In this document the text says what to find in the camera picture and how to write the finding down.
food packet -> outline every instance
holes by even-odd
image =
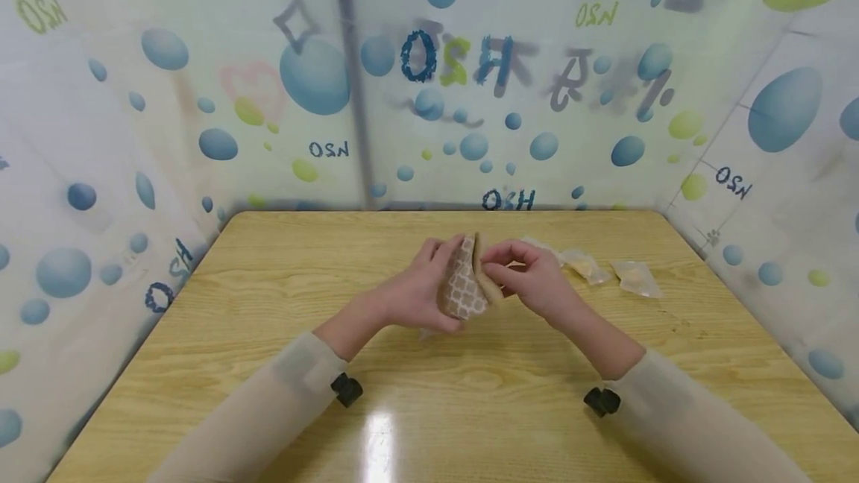
[[[662,298],[662,290],[653,279],[650,269],[642,262],[611,262],[611,268],[620,278],[623,290],[642,297]]]
[[[614,278],[614,275],[606,269],[601,268],[596,260],[581,250],[570,249],[560,253],[564,263],[569,265],[576,273],[581,274],[590,285],[603,284]]]

wood grain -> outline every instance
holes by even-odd
[[[665,292],[570,280],[599,312],[721,395],[817,483],[859,481],[859,436],[660,215],[246,212],[227,225],[50,483],[140,483],[266,359],[397,273],[427,236],[480,230],[648,263]],[[666,482],[582,403],[598,377],[511,298],[457,336],[387,329],[261,482]]]

hand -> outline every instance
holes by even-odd
[[[560,329],[570,310],[581,306],[552,252],[519,239],[499,242],[480,258],[484,273],[502,286],[504,295],[518,295],[531,312]],[[510,265],[519,262],[522,265]]]

sheer sleeve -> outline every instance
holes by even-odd
[[[621,399],[610,418],[690,482],[810,483],[761,429],[659,353],[605,386]]]
[[[191,431],[147,483],[252,483],[331,404],[346,363],[306,332]]]

